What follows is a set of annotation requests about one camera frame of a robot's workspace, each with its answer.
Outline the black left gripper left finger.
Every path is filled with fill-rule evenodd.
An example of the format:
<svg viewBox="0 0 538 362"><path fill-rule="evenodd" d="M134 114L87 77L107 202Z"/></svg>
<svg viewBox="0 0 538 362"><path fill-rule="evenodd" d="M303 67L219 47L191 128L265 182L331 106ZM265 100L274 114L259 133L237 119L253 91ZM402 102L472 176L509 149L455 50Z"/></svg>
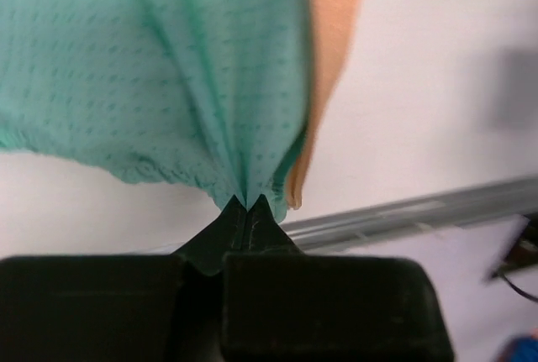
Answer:
<svg viewBox="0 0 538 362"><path fill-rule="evenodd" d="M2 259L2 360L178 360L188 335L219 314L222 258L245 216L230 200L170 254Z"/></svg>

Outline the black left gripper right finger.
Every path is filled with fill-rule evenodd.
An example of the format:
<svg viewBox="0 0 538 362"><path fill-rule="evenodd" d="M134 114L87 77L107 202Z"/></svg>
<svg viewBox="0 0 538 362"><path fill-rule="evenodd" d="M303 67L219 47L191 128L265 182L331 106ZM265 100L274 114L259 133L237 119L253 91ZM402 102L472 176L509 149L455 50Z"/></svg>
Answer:
<svg viewBox="0 0 538 362"><path fill-rule="evenodd" d="M435 288L404 258L308 255L260 197L224 257L227 361L452 361Z"/></svg>

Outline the orange and teal jacket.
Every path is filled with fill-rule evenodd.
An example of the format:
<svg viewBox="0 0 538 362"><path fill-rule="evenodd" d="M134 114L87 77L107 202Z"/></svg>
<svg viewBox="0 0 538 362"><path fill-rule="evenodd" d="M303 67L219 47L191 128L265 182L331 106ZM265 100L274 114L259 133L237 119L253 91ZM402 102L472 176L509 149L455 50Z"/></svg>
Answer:
<svg viewBox="0 0 538 362"><path fill-rule="evenodd" d="M537 172L537 0L1 0L1 224L316 218Z"/></svg>

